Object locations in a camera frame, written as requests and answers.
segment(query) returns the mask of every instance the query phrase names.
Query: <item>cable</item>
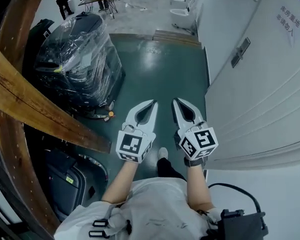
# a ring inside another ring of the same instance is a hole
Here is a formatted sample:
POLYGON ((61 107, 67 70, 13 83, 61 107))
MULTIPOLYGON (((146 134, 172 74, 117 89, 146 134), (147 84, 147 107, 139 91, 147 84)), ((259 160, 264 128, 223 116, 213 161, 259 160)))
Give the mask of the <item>cable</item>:
MULTIPOLYGON (((242 189, 238 186, 231 185, 231 184, 226 184, 226 183, 214 183, 214 184, 211 184, 210 186, 208 186, 208 188, 210 189, 211 187, 217 186, 217 185, 239 191, 240 193, 245 194, 246 196, 250 197, 252 199, 253 203, 254 203, 256 212, 261 213, 260 204, 258 203, 257 199, 252 194, 250 194, 249 192, 245 191, 244 189, 242 189)), ((261 217, 261 223, 262 223, 262 230, 268 231, 268 227, 267 227, 263 217, 261 217)))

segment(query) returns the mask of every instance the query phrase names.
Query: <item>concrete floor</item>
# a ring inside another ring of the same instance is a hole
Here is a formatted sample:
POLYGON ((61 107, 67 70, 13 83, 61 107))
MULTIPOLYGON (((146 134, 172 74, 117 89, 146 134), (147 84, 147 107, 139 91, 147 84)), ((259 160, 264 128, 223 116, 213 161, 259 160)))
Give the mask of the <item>concrete floor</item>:
POLYGON ((123 160, 115 152, 118 131, 122 129, 131 108, 147 100, 157 100, 159 109, 154 132, 156 139, 152 149, 139 166, 134 180, 156 177, 157 153, 160 147, 169 151, 172 166, 186 176, 184 154, 176 149, 174 133, 177 130, 172 116, 171 101, 175 97, 185 99, 206 117, 205 94, 208 88, 206 62, 202 49, 142 40, 113 38, 122 66, 126 72, 120 94, 114 106, 115 118, 108 123, 82 118, 80 121, 112 141, 110 154, 99 154, 79 147, 78 152, 94 157, 108 170, 109 183, 118 174, 123 160))
MULTIPOLYGON (((164 30, 189 34, 172 26, 170 0, 114 0, 114 3, 118 10, 114 19, 110 13, 100 13, 109 33, 154 35, 156 30, 164 30)), ((75 15, 84 10, 84 5, 77 6, 75 15)), ((93 3, 93 12, 98 13, 98 10, 98 3, 93 3)))

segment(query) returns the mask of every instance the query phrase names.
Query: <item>white t-shirt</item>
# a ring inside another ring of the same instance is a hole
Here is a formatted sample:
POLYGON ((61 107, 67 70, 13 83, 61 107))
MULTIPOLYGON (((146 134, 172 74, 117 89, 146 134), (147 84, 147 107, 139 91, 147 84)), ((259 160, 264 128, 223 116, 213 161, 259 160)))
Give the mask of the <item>white t-shirt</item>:
POLYGON ((90 240, 89 231, 102 231, 115 240, 198 240, 208 229, 217 229, 221 211, 200 215, 187 204, 187 183, 180 178, 148 178, 132 183, 126 202, 117 205, 94 202, 79 205, 59 226, 56 240, 90 240), (93 227, 108 219, 106 228, 93 227), (127 220, 132 226, 128 235, 127 220))

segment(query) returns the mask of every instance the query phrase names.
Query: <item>curved wooden beam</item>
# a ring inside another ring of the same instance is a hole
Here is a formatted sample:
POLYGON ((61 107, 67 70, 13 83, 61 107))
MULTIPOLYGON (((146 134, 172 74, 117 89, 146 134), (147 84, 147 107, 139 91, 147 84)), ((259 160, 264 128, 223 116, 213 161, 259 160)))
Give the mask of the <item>curved wooden beam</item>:
POLYGON ((43 239, 52 239, 59 221, 35 174, 22 122, 102 152, 110 150, 110 143, 51 103, 20 75, 40 2, 11 0, 0 27, 0 51, 4 55, 0 54, 0 109, 10 114, 0 110, 0 189, 32 231, 43 239))

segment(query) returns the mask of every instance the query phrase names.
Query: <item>shoe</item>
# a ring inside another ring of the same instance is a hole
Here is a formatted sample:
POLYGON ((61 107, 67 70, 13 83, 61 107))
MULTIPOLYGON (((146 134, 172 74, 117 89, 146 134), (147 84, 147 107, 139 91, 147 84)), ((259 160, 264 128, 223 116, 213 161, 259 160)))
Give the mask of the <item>shoe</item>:
POLYGON ((158 152, 158 159, 161 158, 168 159, 168 150, 165 147, 161 147, 158 152))

